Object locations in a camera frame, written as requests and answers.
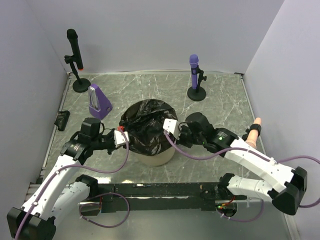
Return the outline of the beige paper trash bin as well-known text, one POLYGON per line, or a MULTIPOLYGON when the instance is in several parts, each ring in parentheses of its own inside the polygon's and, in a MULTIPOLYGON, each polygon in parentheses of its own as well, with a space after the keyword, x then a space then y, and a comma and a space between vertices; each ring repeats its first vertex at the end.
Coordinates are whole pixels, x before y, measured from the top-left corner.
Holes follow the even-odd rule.
POLYGON ((157 167, 169 162, 173 158, 175 151, 176 150, 173 147, 170 147, 169 149, 156 155, 143 155, 135 153, 135 156, 141 163, 148 166, 157 167))

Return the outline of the black trash bag roll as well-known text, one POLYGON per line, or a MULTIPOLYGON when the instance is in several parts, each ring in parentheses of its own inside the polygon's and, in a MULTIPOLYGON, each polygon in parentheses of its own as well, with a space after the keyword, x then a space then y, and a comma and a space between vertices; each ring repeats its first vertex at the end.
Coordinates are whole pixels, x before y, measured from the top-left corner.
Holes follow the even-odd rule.
POLYGON ((171 145, 164 135, 165 119, 177 120, 175 109, 160 99, 145 99, 131 105, 121 116, 119 126, 128 133, 129 150, 155 156, 171 145))

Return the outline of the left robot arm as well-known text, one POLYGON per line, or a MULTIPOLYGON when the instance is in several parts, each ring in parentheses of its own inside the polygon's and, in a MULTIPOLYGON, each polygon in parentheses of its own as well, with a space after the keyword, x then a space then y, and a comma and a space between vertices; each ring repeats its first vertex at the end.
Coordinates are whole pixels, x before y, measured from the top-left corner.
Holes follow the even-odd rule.
POLYGON ((82 200, 93 201, 99 195, 98 181, 84 176, 71 189, 63 192, 67 183, 94 151, 106 150, 111 154, 129 139, 121 129, 111 128, 104 134, 105 126, 97 118, 87 117, 66 142, 56 163, 33 195, 19 208, 7 214, 11 237, 15 240, 51 240, 59 220, 82 200))

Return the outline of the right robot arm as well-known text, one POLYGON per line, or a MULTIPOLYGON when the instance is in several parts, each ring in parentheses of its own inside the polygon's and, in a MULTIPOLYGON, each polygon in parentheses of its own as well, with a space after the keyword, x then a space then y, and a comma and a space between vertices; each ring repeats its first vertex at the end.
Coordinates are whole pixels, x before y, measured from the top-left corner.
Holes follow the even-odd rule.
POLYGON ((175 132, 181 145, 188 148, 201 145, 208 152, 234 161, 260 178, 225 174, 218 187, 223 199, 230 199, 233 195, 259 198, 271 202, 287 215, 297 213, 307 190, 308 173, 302 167, 292 168, 262 154, 230 130, 213 127, 200 112, 190 114, 185 122, 177 122, 175 132))

